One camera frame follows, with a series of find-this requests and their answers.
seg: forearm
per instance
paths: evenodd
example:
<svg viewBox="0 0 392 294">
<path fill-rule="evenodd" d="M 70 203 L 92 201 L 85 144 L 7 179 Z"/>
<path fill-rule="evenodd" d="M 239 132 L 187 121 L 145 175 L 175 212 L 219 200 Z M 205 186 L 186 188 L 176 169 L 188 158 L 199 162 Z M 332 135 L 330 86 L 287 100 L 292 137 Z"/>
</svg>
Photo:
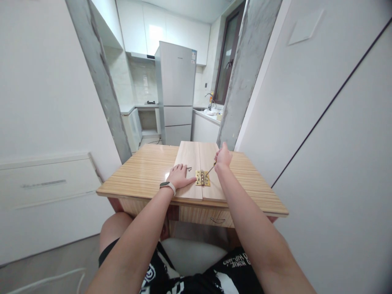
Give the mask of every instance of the forearm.
<svg viewBox="0 0 392 294">
<path fill-rule="evenodd" d="M 140 291 L 172 196 L 173 190 L 164 187 L 150 200 L 109 253 L 89 290 L 102 293 Z"/>
<path fill-rule="evenodd" d="M 282 235 L 237 181 L 229 167 L 216 165 L 216 172 L 229 205 L 233 222 L 257 274 L 282 270 L 295 260 Z"/>
</svg>

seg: faucet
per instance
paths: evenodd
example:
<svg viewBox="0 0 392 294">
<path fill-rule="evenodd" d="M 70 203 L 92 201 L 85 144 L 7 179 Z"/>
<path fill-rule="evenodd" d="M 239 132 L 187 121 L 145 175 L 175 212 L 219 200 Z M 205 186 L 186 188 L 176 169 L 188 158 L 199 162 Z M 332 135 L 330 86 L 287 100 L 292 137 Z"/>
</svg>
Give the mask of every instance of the faucet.
<svg viewBox="0 0 392 294">
<path fill-rule="evenodd" d="M 204 97 L 207 97 L 207 95 L 210 95 L 210 96 L 211 96 L 211 98 L 213 97 L 211 93 L 207 93 L 207 94 L 205 94 L 205 95 L 204 95 Z M 210 104 L 208 105 L 208 107 L 207 107 L 209 110 L 211 110 L 211 108 L 212 108 L 212 103 L 214 103 L 214 104 L 215 104 L 215 108 L 216 108 L 216 103 L 214 102 L 214 100 L 213 100 L 213 99 L 211 99 L 211 103 L 210 103 Z"/>
</svg>

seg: wooden table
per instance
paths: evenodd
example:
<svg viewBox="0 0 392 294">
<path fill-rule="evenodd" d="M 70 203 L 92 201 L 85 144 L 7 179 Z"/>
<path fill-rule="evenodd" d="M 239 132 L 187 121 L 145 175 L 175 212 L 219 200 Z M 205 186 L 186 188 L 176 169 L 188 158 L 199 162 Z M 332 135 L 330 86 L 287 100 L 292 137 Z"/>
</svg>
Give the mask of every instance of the wooden table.
<svg viewBox="0 0 392 294">
<path fill-rule="evenodd" d="M 178 148 L 144 145 L 102 184 L 97 194 L 118 198 L 124 211 L 136 216 L 156 194 L 159 184 L 166 181 L 170 169 L 174 166 Z M 266 215 L 288 216 L 286 207 L 244 153 L 233 152 L 230 169 Z M 175 221 L 234 227 L 226 202 L 173 197 L 169 211 L 169 219 Z"/>
</svg>

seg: sink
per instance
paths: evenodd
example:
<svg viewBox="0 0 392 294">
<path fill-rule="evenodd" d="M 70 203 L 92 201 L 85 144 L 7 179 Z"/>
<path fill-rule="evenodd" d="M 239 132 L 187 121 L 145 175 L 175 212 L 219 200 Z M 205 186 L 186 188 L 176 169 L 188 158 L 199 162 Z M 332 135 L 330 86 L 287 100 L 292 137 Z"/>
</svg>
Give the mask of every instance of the sink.
<svg viewBox="0 0 392 294">
<path fill-rule="evenodd" d="M 197 110 L 197 111 L 204 111 L 207 108 L 206 107 L 194 107 L 193 109 Z"/>
</svg>

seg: knee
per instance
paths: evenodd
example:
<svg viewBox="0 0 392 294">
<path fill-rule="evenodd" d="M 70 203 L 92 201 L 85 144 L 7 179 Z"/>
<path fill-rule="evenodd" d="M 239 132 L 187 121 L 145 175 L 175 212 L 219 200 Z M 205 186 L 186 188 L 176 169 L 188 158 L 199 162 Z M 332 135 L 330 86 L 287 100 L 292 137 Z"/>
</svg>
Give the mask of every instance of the knee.
<svg viewBox="0 0 392 294">
<path fill-rule="evenodd" d="M 102 225 L 101 234 L 107 231 L 118 231 L 126 229 L 132 223 L 132 218 L 125 212 L 116 212 Z"/>
</svg>

